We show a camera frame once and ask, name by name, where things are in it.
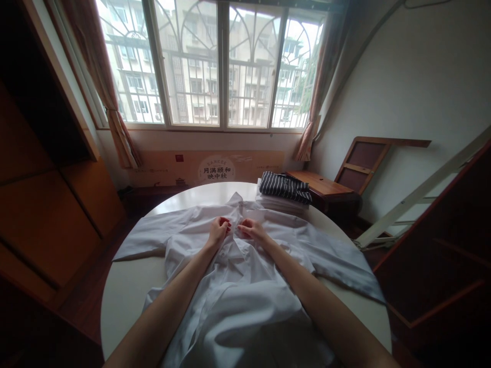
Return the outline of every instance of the white ladder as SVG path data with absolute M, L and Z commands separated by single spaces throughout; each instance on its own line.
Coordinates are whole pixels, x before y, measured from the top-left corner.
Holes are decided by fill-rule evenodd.
M 460 170 L 462 170 L 474 157 L 474 155 L 486 144 L 486 142 L 489 141 L 489 139 L 491 139 L 491 126 L 477 136 L 477 138 L 470 142 L 454 157 L 452 157 L 423 184 L 418 186 L 410 195 L 399 202 L 399 204 L 390 210 L 384 217 L 382 217 L 356 240 L 354 240 L 353 242 L 356 244 L 356 246 L 362 250 L 369 250 L 395 244 L 395 242 L 417 221 L 417 219 L 411 221 L 398 221 L 398 219 L 401 218 L 401 216 L 415 204 L 432 203 L 436 198 L 438 198 L 433 196 L 427 197 L 427 195 L 432 189 L 447 179 L 449 175 L 458 173 Z M 403 226 L 403 229 L 391 237 L 378 237 L 391 226 Z M 367 248 L 369 244 L 377 243 L 389 244 L 382 244 Z

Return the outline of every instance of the window glass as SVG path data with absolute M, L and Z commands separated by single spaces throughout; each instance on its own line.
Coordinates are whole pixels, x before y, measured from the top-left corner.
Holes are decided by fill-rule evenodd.
M 289 10 L 273 113 L 275 128 L 305 127 L 324 21 L 323 13 Z
M 149 109 L 160 97 L 141 0 L 97 1 L 97 9 L 124 121 L 163 123 Z
M 218 125 L 218 108 L 211 115 L 208 107 L 218 106 L 216 4 L 186 0 L 154 0 L 154 4 L 172 123 Z
M 230 5 L 230 59 L 229 110 L 238 111 L 229 116 L 230 127 L 267 128 L 272 92 L 275 85 L 274 70 L 278 55 L 278 37 L 281 21 L 280 7 Z

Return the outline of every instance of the round table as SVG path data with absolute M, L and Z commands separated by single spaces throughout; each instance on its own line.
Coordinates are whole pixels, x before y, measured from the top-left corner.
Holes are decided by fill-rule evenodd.
M 237 192 L 254 201 L 257 185 L 246 182 L 220 182 L 188 189 L 159 204 L 146 217 L 183 210 L 196 205 L 225 204 Z M 303 216 L 319 230 L 354 246 L 346 234 L 323 213 L 310 206 Z M 143 310 L 145 296 L 152 287 L 165 282 L 164 258 L 150 257 L 114 262 L 102 297 L 101 340 L 104 359 L 113 352 Z M 375 337 L 391 352 L 389 317 L 384 305 L 320 278 L 341 299 Z

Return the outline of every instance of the wooden wardrobe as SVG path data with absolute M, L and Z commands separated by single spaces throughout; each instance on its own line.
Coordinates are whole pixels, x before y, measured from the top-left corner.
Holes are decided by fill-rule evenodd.
M 0 275 L 53 307 L 125 218 L 22 9 L 0 15 Z

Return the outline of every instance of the curtain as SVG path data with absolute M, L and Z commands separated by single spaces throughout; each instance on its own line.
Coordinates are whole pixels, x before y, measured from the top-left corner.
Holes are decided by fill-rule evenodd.
M 346 13 L 348 2 L 346 0 L 337 0 L 333 3 L 346 3 L 344 12 L 329 12 L 325 23 L 324 37 L 319 50 L 319 59 L 317 62 L 316 81 L 314 83 L 314 92 L 312 93 L 312 102 L 308 114 L 308 123 L 300 138 L 298 147 L 294 153 L 295 161 L 310 161 L 310 150 L 314 136 L 319 128 L 319 113 L 322 104 L 327 96 L 327 91 L 332 81 L 334 71 L 338 64 L 341 46 L 346 37 L 348 28 Z
M 61 0 L 61 3 L 97 93 L 106 109 L 107 121 L 120 165 L 123 169 L 135 169 L 141 166 L 142 162 L 118 111 L 118 100 L 104 35 L 99 23 L 96 0 Z

